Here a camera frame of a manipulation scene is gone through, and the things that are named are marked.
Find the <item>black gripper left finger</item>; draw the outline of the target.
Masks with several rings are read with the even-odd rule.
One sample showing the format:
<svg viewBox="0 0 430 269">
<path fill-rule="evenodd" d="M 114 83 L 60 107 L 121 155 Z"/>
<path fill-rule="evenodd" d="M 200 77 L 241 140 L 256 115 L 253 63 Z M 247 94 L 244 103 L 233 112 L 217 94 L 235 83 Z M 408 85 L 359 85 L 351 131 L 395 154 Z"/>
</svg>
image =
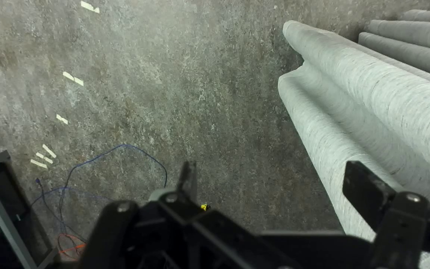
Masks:
<svg viewBox="0 0 430 269">
<path fill-rule="evenodd" d="M 296 263 L 224 213 L 195 203 L 184 187 L 196 179 L 183 164 L 174 191 L 139 206 L 109 203 L 100 213 L 78 269 L 295 269 Z"/>
</svg>

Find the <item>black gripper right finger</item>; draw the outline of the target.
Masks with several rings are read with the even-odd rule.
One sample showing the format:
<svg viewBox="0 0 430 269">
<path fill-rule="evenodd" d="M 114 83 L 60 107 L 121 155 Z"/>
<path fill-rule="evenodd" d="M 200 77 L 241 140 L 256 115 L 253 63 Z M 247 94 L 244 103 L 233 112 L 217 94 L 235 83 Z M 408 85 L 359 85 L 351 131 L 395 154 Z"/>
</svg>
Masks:
<svg viewBox="0 0 430 269">
<path fill-rule="evenodd" d="M 342 193 L 375 231 L 371 269 L 420 269 L 430 254 L 430 200 L 398 191 L 362 161 L 345 166 Z"/>
</svg>

